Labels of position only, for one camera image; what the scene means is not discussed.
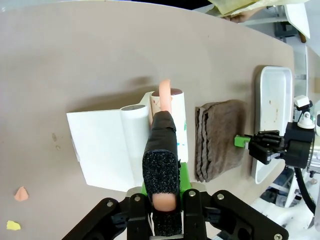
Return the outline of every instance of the paper roll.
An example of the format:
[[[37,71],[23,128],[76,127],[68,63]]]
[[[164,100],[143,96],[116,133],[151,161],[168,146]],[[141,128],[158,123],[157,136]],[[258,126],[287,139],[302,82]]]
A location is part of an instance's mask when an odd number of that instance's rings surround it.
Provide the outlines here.
[[[152,115],[161,111],[159,91],[151,94]],[[171,88],[172,118],[176,127],[178,158],[182,163],[188,162],[187,121],[185,109],[185,94],[176,88]]]
[[[141,186],[142,158],[150,132],[149,108],[142,104],[125,106],[120,114],[134,182]]]

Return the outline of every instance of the beige table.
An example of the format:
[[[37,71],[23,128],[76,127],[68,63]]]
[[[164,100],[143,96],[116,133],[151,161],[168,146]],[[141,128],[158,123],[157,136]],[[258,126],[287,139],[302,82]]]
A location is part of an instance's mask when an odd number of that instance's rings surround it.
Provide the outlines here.
[[[0,13],[0,239],[58,240],[102,198],[123,192],[88,186],[66,113],[137,103],[164,78],[185,92],[189,172],[194,181],[195,107],[248,103],[253,133],[257,66],[294,69],[290,46],[198,12],[137,2],[65,2]],[[206,185],[252,203],[262,184],[241,167]],[[25,186],[30,198],[13,195]],[[21,224],[6,230],[7,220]],[[219,231],[210,227],[208,236]]]
[[[310,47],[306,48],[307,94],[315,105],[320,100],[320,56]]]

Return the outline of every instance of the black cable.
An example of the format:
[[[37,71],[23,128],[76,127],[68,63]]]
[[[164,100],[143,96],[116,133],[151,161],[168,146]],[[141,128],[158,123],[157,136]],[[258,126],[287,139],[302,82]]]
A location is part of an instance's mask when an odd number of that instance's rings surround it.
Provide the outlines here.
[[[304,181],[304,177],[302,176],[302,172],[301,169],[298,167],[294,168],[294,172],[295,172],[295,177],[296,177],[296,181],[298,182],[298,186],[300,189],[300,193],[301,196],[305,202],[305,204],[307,205],[307,207],[310,209],[310,211],[315,214],[316,212],[316,204],[315,202],[311,199],[308,190],[306,188],[305,185],[305,181]]]
[[[302,112],[301,112],[301,114],[300,114],[300,117],[299,117],[299,119],[298,119],[298,122],[300,121],[301,116],[302,116]]]

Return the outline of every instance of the folded towel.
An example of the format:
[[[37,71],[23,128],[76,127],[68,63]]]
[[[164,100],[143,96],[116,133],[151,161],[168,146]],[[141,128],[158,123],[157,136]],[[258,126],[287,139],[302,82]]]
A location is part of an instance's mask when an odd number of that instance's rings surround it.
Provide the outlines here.
[[[218,177],[241,165],[243,148],[235,136],[244,135],[246,103],[240,100],[212,102],[195,109],[195,176],[200,182]]]

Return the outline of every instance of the orange foam piece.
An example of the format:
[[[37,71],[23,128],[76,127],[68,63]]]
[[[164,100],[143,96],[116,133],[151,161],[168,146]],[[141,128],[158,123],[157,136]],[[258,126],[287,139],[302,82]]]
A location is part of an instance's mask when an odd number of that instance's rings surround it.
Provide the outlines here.
[[[16,194],[14,195],[14,199],[22,202],[25,201],[29,198],[29,195],[27,193],[27,190],[25,189],[24,186],[21,186],[18,191],[16,192]]]

